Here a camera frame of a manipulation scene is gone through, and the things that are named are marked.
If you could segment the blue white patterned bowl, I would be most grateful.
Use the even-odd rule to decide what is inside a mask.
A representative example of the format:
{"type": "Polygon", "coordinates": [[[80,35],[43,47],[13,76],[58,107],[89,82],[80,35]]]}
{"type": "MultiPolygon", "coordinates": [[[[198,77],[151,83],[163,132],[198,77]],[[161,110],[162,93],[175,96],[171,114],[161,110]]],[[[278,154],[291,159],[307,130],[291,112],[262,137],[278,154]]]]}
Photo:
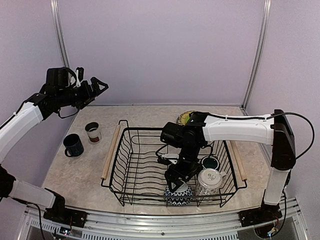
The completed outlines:
{"type": "Polygon", "coordinates": [[[164,200],[168,205],[173,206],[185,206],[188,205],[193,196],[192,188],[187,184],[183,183],[175,192],[172,192],[167,185],[164,189],[164,200]]]}

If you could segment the white floral patterned mug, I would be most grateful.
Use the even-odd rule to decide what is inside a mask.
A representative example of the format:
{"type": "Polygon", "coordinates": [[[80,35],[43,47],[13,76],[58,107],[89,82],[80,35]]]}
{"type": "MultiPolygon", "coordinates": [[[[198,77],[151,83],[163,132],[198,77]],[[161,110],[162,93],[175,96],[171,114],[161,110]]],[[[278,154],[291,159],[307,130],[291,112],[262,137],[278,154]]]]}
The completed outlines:
{"type": "Polygon", "coordinates": [[[227,174],[213,168],[205,168],[200,171],[196,181],[196,196],[211,196],[219,192],[227,174]]]}

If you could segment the dark teal mug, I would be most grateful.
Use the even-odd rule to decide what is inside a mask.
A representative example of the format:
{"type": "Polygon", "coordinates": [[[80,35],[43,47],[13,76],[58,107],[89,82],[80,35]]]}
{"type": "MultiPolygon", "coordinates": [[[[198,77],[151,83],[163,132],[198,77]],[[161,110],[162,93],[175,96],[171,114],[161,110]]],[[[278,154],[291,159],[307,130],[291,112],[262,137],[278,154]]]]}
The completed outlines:
{"type": "Polygon", "coordinates": [[[215,156],[205,156],[201,159],[200,163],[203,169],[214,169],[217,171],[220,169],[220,162],[215,156]]]}

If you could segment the white brown banded cup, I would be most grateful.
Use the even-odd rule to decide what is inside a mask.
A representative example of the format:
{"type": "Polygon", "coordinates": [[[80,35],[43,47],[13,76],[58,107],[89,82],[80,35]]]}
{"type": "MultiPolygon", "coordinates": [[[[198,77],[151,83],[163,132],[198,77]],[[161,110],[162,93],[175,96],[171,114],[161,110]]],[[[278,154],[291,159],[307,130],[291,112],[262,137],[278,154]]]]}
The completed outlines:
{"type": "Polygon", "coordinates": [[[90,122],[85,126],[87,136],[92,143],[98,143],[102,139],[100,125],[97,122],[90,122]]]}

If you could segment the navy blue mug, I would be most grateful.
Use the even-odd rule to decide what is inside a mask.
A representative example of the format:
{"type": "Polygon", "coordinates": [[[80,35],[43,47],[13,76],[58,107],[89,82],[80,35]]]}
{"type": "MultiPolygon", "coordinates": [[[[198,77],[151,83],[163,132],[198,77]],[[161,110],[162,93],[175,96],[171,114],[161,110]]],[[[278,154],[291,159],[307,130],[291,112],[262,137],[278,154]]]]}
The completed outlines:
{"type": "Polygon", "coordinates": [[[79,157],[84,152],[84,147],[78,134],[67,135],[63,140],[64,154],[67,157],[79,157]]]}

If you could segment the green plastic plate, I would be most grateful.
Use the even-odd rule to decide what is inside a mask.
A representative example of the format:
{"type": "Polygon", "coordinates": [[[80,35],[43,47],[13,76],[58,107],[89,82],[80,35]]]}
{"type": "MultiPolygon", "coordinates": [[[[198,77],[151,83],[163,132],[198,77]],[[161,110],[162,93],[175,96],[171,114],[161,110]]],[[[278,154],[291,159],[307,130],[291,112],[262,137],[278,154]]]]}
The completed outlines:
{"type": "Polygon", "coordinates": [[[180,116],[179,116],[179,123],[181,124],[181,125],[185,125],[188,121],[189,121],[189,119],[190,119],[190,113],[191,112],[184,112],[184,113],[182,113],[180,116]]]}

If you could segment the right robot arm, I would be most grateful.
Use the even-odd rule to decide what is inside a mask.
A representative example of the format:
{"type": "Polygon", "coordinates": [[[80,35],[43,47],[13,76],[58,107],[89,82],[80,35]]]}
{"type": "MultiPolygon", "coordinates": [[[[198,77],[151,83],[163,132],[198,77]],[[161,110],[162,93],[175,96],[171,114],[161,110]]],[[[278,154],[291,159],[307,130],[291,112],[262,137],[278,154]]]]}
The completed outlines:
{"type": "Polygon", "coordinates": [[[175,192],[184,182],[198,174],[200,149],[214,141],[253,142],[272,147],[271,171],[264,192],[264,204],[257,208],[256,218],[266,222],[275,212],[296,164],[295,136],[287,119],[288,112],[276,109],[272,114],[256,116],[216,115],[209,112],[190,113],[185,125],[168,122],[162,128],[161,142],[180,149],[177,162],[169,165],[164,176],[175,192]]]}

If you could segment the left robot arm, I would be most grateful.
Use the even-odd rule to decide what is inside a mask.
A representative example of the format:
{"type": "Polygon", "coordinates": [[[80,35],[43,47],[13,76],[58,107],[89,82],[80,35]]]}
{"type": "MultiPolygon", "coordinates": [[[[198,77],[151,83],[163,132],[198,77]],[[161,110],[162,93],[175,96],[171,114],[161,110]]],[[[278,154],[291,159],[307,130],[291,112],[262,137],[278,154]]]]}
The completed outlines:
{"type": "MultiPolygon", "coordinates": [[[[68,67],[49,68],[40,91],[24,100],[18,110],[0,126],[0,160],[3,162],[20,139],[51,114],[59,114],[64,107],[80,111],[108,88],[107,83],[96,77],[85,80],[82,67],[75,71],[68,67]]],[[[50,209],[50,214],[61,223],[70,218],[69,209],[61,203],[55,203],[56,193],[18,180],[3,167],[0,169],[0,196],[50,209]]]]}

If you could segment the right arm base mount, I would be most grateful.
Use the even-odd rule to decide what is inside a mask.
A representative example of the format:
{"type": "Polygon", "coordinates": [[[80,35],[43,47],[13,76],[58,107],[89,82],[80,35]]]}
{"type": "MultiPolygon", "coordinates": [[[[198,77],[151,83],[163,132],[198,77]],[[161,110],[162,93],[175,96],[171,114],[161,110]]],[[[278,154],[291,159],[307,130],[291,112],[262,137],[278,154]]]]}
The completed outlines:
{"type": "Polygon", "coordinates": [[[264,201],[266,192],[263,193],[261,205],[256,208],[242,210],[238,213],[242,227],[248,227],[266,223],[269,221],[279,220],[283,217],[280,204],[269,205],[264,201]]]}

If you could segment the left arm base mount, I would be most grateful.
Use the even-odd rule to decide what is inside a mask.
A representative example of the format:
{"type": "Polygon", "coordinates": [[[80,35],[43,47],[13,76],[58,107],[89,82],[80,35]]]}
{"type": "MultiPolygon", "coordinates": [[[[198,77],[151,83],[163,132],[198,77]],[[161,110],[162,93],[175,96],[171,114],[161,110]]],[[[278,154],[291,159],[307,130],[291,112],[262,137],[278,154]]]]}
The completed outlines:
{"type": "Polygon", "coordinates": [[[55,200],[51,208],[46,208],[43,214],[44,219],[70,227],[84,228],[88,213],[82,210],[67,208],[66,200],[60,194],[53,192],[55,200]]]}

